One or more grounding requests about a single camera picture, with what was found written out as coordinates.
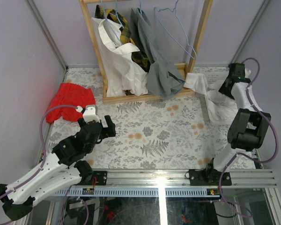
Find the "white plastic basket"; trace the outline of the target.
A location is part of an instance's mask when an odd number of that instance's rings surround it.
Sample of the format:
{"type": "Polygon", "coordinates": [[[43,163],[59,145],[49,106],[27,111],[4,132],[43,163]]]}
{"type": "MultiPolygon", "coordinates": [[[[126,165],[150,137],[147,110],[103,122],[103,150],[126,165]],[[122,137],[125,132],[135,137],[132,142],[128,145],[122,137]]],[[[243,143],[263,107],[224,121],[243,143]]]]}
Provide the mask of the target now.
{"type": "Polygon", "coordinates": [[[207,90],[204,97],[210,123],[214,126],[230,125],[238,111],[235,100],[219,92],[227,76],[228,71],[205,73],[207,90]]]}

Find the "blue wire hanger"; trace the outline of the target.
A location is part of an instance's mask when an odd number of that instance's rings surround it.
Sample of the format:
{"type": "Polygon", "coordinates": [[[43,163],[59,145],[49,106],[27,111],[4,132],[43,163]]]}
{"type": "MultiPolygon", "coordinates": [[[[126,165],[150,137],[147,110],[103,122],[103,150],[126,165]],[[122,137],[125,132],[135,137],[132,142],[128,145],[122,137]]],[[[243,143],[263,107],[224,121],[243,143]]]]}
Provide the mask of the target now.
{"type": "Polygon", "coordinates": [[[179,0],[175,0],[173,7],[154,7],[154,17],[157,20],[157,22],[161,25],[161,27],[164,29],[164,31],[169,35],[169,37],[190,57],[190,59],[197,59],[197,51],[194,48],[194,45],[190,43],[190,39],[188,37],[188,34],[185,30],[185,27],[182,23],[182,20],[178,16],[178,4],[179,0]],[[172,28],[169,29],[169,27],[162,22],[160,18],[160,13],[162,12],[168,12],[170,14],[173,14],[173,20],[176,20],[177,22],[171,22],[172,28]],[[182,38],[178,38],[179,32],[182,32],[182,36],[185,39],[185,44],[182,44],[181,40],[182,38]]]}

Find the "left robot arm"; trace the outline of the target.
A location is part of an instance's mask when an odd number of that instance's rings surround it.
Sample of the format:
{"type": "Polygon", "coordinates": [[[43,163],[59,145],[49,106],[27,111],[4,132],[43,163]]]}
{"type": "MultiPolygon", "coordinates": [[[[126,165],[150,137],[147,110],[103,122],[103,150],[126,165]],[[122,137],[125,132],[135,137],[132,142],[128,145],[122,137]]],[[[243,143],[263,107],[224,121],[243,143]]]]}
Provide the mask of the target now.
{"type": "Polygon", "coordinates": [[[84,158],[103,139],[116,135],[111,117],[104,118],[106,127],[97,116],[88,122],[80,118],[80,130],[75,135],[60,141],[41,163],[18,180],[0,184],[2,208],[11,221],[28,215],[42,200],[63,188],[93,181],[94,171],[84,158]]]}

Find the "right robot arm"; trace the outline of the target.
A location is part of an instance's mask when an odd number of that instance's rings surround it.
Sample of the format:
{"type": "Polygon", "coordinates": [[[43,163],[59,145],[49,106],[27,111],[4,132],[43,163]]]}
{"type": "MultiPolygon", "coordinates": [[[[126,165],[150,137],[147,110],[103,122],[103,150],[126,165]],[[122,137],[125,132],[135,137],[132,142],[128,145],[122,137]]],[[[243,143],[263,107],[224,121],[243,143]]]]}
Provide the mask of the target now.
{"type": "Polygon", "coordinates": [[[271,120],[253,96],[252,80],[245,76],[244,63],[229,65],[229,74],[219,92],[235,100],[238,111],[228,130],[228,144],[204,170],[204,180],[209,185],[219,182],[239,156],[261,147],[271,120]]]}

